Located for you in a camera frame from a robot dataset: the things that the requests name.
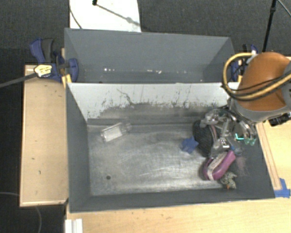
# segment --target wooden table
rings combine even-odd
[[[26,74],[32,73],[32,68],[27,66]],[[63,204],[68,198],[64,104],[62,84],[38,78],[25,82],[20,206]],[[259,135],[264,141],[263,150],[274,177],[273,184],[278,185],[278,173],[291,189],[291,122],[274,128],[269,123],[261,124]],[[285,233],[291,232],[291,197],[154,209],[67,212],[66,217],[82,218],[84,233]]]

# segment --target yellow cable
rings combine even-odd
[[[253,54],[252,53],[238,53],[238,54],[235,54],[234,56],[230,57],[228,59],[228,61],[225,63],[224,65],[224,68],[223,68],[223,85],[225,86],[226,90],[228,92],[230,92],[231,94],[233,95],[238,95],[238,97],[240,97],[242,100],[251,100],[251,99],[255,99],[259,96],[263,96],[269,92],[271,92],[272,90],[275,90],[276,88],[278,88],[279,86],[281,86],[283,83],[287,82],[288,80],[291,79],[291,73],[289,75],[287,75],[286,77],[282,78],[281,80],[277,81],[276,83],[274,83],[273,85],[269,86],[269,87],[266,87],[260,91],[257,91],[253,94],[249,94],[249,95],[240,95],[240,94],[237,94],[237,91],[233,91],[229,88],[228,84],[227,84],[227,75],[226,75],[226,71],[228,69],[228,66],[229,64],[237,59],[237,58],[240,58],[240,57],[250,57],[252,56]]]

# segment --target white paper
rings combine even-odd
[[[71,11],[83,29],[141,32],[137,0],[70,0]],[[70,28],[78,29],[70,13]]]

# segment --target black carpet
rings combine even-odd
[[[291,0],[282,0],[291,11]],[[142,30],[147,32],[229,36],[262,49],[272,0],[138,0]],[[28,44],[53,38],[64,45],[69,26],[68,0],[0,0],[0,82],[18,78],[34,62]],[[291,55],[291,19],[278,4],[268,50]],[[19,192],[22,85],[0,89],[0,192]],[[42,233],[63,231],[63,206],[40,207]],[[20,209],[17,197],[0,195],[0,233],[37,232],[35,209]]]

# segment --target clear plastic object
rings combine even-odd
[[[122,137],[123,135],[127,134],[130,130],[131,130],[130,123],[119,122],[119,123],[114,124],[108,128],[103,129],[100,132],[100,135],[101,135],[102,140],[104,142],[110,142],[110,141],[113,141],[115,139]]]

